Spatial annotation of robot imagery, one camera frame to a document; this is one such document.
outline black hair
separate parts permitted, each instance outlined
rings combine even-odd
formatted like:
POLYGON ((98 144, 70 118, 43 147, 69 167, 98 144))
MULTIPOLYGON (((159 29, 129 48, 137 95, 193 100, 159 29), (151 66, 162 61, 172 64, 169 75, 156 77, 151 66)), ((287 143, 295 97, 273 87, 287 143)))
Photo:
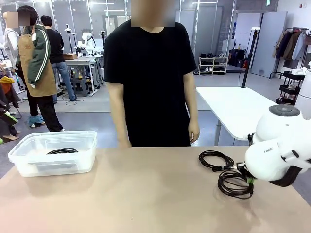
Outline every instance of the black hair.
POLYGON ((49 16, 41 16, 40 18, 41 22, 44 26, 51 27, 52 26, 52 19, 49 16))
POLYGON ((39 22, 39 15, 37 11, 35 11, 34 8, 31 6, 21 6, 17 9, 17 12, 19 14, 22 14, 24 16, 29 15, 30 17, 30 26, 33 26, 39 22))

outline cardboard box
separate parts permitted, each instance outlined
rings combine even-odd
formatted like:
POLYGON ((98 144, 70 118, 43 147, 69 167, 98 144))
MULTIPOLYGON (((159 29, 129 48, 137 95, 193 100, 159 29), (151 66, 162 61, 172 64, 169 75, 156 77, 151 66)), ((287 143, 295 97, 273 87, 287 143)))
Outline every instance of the cardboard box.
POLYGON ((74 60, 77 59, 77 55, 75 53, 66 53, 63 54, 65 60, 74 60))

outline black t-shirt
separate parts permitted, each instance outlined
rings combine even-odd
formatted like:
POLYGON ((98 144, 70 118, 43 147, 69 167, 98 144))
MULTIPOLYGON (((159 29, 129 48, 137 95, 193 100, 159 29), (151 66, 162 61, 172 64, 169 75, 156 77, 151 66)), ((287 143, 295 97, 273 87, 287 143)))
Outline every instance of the black t-shirt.
POLYGON ((50 62, 59 63, 64 62, 64 56, 62 47, 64 46, 63 38, 60 33, 54 31, 53 29, 47 29, 47 35, 49 37, 51 45, 50 62))
POLYGON ((124 107, 133 146, 189 146, 183 75, 196 69, 185 27, 149 33, 131 20, 104 45, 104 80, 124 85, 124 107))

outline clear plastic bin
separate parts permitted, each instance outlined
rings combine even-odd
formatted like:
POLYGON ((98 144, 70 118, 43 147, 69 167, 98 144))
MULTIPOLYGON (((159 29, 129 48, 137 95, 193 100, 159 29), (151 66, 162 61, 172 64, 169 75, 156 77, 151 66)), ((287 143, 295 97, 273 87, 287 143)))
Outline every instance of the clear plastic bin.
POLYGON ((24 177, 83 173, 92 170, 96 145, 95 131, 33 133, 11 149, 8 157, 24 177), (47 155, 67 147, 78 153, 47 155))

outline green jacket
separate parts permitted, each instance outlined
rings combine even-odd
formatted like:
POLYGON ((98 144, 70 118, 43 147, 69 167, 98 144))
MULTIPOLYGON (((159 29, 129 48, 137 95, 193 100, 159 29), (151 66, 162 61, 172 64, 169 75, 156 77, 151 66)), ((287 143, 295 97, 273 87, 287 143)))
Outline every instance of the green jacket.
MULTIPOLYGON (((23 34, 31 33, 32 27, 25 27, 23 34)), ((35 48, 33 52, 33 58, 28 65, 27 76, 28 83, 35 85, 41 78, 51 53, 50 41, 46 34, 46 29, 40 24, 35 25, 35 40, 33 41, 33 44, 35 48)))

